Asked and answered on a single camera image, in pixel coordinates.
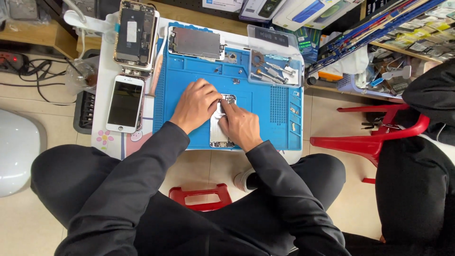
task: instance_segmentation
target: red plastic stool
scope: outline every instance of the red plastic stool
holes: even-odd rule
[[[200,205],[187,205],[185,203],[185,197],[193,195],[209,195],[217,194],[220,198],[219,202],[200,204]],[[229,196],[228,186],[224,183],[217,184],[217,187],[214,189],[206,190],[194,190],[194,191],[182,191],[181,187],[174,187],[169,190],[169,198],[178,202],[179,204],[186,206],[192,210],[198,211],[211,211],[218,210],[228,204],[232,203],[231,197]]]
[[[385,140],[417,136],[428,128],[430,119],[422,114],[420,114],[417,123],[409,129],[400,130],[387,127],[387,125],[394,125],[394,117],[398,110],[408,108],[409,105],[407,104],[338,108],[338,112],[386,112],[386,114],[382,126],[378,131],[372,131],[371,136],[311,137],[310,143],[316,147],[361,155],[378,167],[379,153]],[[374,184],[375,180],[365,178],[362,182]]]

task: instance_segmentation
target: left hand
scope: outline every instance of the left hand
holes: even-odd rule
[[[180,97],[170,122],[179,126],[186,134],[204,124],[215,113],[222,95],[216,88],[199,78],[191,82]]]

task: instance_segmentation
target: plastic basket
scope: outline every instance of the plastic basket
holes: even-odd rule
[[[374,92],[357,88],[357,86],[355,86],[355,75],[343,74],[343,79],[338,81],[337,89],[341,92],[355,92],[364,95],[401,99],[401,96],[393,96],[390,93]]]

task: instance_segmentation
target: flower decal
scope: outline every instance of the flower decal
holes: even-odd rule
[[[102,130],[98,131],[99,137],[96,138],[96,141],[102,141],[103,146],[106,146],[108,140],[110,140],[110,141],[114,140],[114,137],[109,136],[109,134],[111,134],[111,131],[105,131],[105,132],[103,132]]]

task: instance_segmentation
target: wooden desk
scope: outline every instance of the wooden desk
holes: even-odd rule
[[[157,10],[160,12],[160,16],[163,18],[213,28],[216,30],[226,31],[234,34],[239,34],[242,36],[248,35],[247,23],[220,18],[210,14],[205,14],[193,10],[187,10],[184,8],[157,3],[154,1],[145,0],[143,2],[153,3],[157,7]],[[100,48],[101,37],[86,37],[86,50],[88,49],[99,50]],[[77,51],[78,52],[82,51],[82,41],[80,37],[79,40],[77,41]]]
[[[24,22],[7,21],[6,28],[0,32],[1,40],[51,46],[70,59],[78,57],[77,41],[57,21],[49,25],[29,25]]]

